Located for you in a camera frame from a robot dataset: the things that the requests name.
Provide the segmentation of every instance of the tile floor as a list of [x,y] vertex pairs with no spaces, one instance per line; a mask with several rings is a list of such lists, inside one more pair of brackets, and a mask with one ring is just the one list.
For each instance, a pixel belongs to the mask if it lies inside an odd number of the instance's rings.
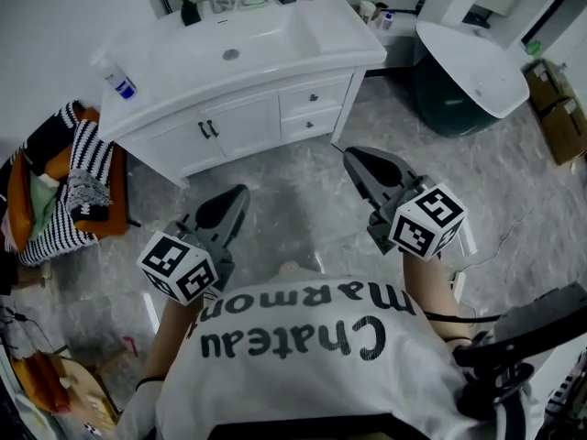
[[[445,182],[467,205],[479,252],[464,258],[453,242],[443,260],[448,271],[468,268],[463,301],[478,314],[528,302],[573,280],[587,282],[587,168],[582,159],[573,170],[554,164],[527,104],[480,134],[448,139],[418,119],[405,81],[370,78],[339,143],[401,155],[418,173]],[[134,159],[128,176],[130,211],[143,227],[55,259],[55,280],[46,289],[4,299],[36,320],[53,347],[67,344],[88,365],[116,353],[122,336],[132,337],[138,357],[105,375],[119,407],[139,381],[154,336],[142,293],[152,296],[158,311],[164,305],[135,265],[138,253],[155,230],[230,184],[247,184],[251,204],[231,248],[237,270],[229,289],[265,281],[292,259],[326,273],[401,284],[399,255],[383,257],[371,242],[365,231],[370,207],[354,190],[329,137],[204,171],[183,191]],[[18,357],[33,345],[50,350],[32,323],[12,325],[8,336]],[[79,425],[68,422],[65,428],[72,438],[81,437]]]

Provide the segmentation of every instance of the bathroom vanity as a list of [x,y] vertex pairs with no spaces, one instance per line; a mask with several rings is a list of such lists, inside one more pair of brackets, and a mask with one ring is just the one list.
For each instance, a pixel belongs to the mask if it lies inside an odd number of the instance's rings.
[[180,187],[187,176],[305,138],[337,141],[385,49],[345,0],[179,13],[108,50],[138,92],[105,91],[99,136]]

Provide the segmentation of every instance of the brown box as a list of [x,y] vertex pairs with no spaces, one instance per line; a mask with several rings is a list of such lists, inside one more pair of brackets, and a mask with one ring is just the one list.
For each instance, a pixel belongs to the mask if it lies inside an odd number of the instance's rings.
[[572,97],[564,75],[547,60],[541,60],[524,76],[530,89],[530,100],[539,116],[559,101]]
[[540,123],[558,165],[573,160],[587,150],[587,120],[573,98],[554,106]]

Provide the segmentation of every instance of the white marker cube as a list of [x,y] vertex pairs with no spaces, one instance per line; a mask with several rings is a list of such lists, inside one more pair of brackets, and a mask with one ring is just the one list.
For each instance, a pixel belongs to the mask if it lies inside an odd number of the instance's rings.
[[182,304],[218,280],[207,251],[161,231],[155,232],[137,264],[157,290]]
[[466,216],[462,202],[440,183],[397,209],[389,238],[429,260],[454,239]]

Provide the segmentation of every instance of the black cabinet handle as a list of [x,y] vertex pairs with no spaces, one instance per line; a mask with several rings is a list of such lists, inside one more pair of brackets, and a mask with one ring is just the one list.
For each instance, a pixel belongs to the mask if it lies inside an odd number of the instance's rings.
[[202,131],[202,134],[204,134],[204,137],[206,137],[206,139],[210,138],[210,134],[204,130],[204,123],[198,122],[198,126],[200,126],[200,130]]
[[210,119],[208,119],[208,127],[210,127],[210,132],[212,132],[212,135],[214,137],[218,137],[220,135],[214,130],[214,127],[212,126],[212,121]]

